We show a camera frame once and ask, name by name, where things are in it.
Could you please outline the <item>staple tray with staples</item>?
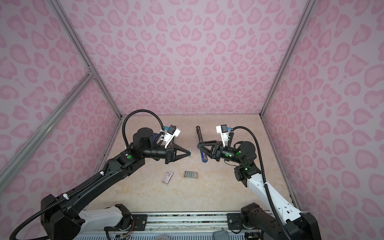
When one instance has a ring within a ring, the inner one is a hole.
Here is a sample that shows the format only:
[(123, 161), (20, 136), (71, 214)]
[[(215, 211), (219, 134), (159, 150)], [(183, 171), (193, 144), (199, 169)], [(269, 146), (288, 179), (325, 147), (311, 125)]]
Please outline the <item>staple tray with staples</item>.
[(199, 177), (198, 172), (185, 171), (184, 178), (197, 179)]

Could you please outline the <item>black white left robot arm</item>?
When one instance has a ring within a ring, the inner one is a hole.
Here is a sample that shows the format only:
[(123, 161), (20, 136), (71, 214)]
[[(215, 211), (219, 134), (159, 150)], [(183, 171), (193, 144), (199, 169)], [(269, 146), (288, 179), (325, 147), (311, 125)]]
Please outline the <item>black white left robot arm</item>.
[(108, 160), (103, 169), (68, 192), (54, 197), (48, 195), (41, 202), (48, 210), (41, 215), (41, 224), (50, 240), (73, 240), (77, 235), (103, 228), (106, 231), (132, 231), (135, 220), (123, 204), (86, 213), (84, 208), (111, 186), (131, 176), (145, 165), (146, 159), (165, 160), (166, 164), (191, 155), (191, 151), (170, 143), (155, 145), (155, 134), (141, 128), (133, 135), (133, 142), (116, 157)]

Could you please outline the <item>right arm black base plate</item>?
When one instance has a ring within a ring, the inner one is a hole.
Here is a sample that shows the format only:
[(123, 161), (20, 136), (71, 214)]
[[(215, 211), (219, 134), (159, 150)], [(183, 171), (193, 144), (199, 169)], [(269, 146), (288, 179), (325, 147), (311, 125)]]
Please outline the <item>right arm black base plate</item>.
[(227, 214), (227, 224), (228, 228), (231, 231), (240, 231), (245, 230), (246, 227), (244, 225), (245, 217), (241, 213), (228, 213)]

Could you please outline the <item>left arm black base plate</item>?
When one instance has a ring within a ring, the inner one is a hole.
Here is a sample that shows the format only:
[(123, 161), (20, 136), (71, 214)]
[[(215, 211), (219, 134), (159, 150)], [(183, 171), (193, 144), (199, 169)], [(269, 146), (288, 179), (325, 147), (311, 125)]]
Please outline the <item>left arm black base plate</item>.
[(129, 217), (123, 216), (121, 221), (114, 227), (104, 227), (104, 230), (108, 232), (117, 231), (144, 231), (147, 225), (148, 215), (144, 214), (133, 214)]

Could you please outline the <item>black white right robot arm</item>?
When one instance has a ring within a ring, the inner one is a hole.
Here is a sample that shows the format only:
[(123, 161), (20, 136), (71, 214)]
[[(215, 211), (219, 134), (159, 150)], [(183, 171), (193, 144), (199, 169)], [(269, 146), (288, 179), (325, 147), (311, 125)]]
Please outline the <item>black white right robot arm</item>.
[(290, 204), (263, 176), (256, 164), (256, 147), (244, 141), (237, 148), (224, 146), (219, 141), (198, 144), (207, 157), (237, 163), (234, 169), (237, 181), (249, 188), (271, 211), (268, 214), (258, 204), (252, 203), (241, 209), (245, 222), (262, 232), (268, 240), (320, 240), (318, 221), (311, 213), (303, 213)]

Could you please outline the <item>red white staple box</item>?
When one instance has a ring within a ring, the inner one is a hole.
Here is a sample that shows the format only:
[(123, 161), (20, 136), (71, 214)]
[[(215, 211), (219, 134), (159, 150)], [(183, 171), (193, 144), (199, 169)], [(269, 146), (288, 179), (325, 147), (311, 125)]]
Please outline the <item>red white staple box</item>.
[(172, 179), (174, 173), (171, 172), (171, 171), (167, 171), (164, 175), (164, 177), (162, 178), (162, 182), (165, 183), (165, 184), (169, 184), (170, 180)]

